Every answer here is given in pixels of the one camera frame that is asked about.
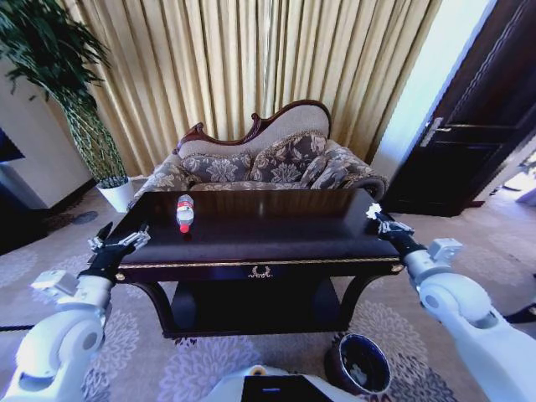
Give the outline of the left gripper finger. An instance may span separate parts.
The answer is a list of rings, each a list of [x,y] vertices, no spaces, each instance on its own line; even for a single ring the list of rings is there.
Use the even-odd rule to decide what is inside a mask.
[[[104,246],[105,240],[110,234],[112,227],[113,223],[109,222],[107,225],[99,229],[94,237],[88,239],[88,243],[92,251],[97,251]]]
[[[117,245],[120,246],[126,252],[134,252],[144,247],[151,236],[148,233],[149,225],[142,224],[138,231],[129,234],[124,239],[120,240]]]

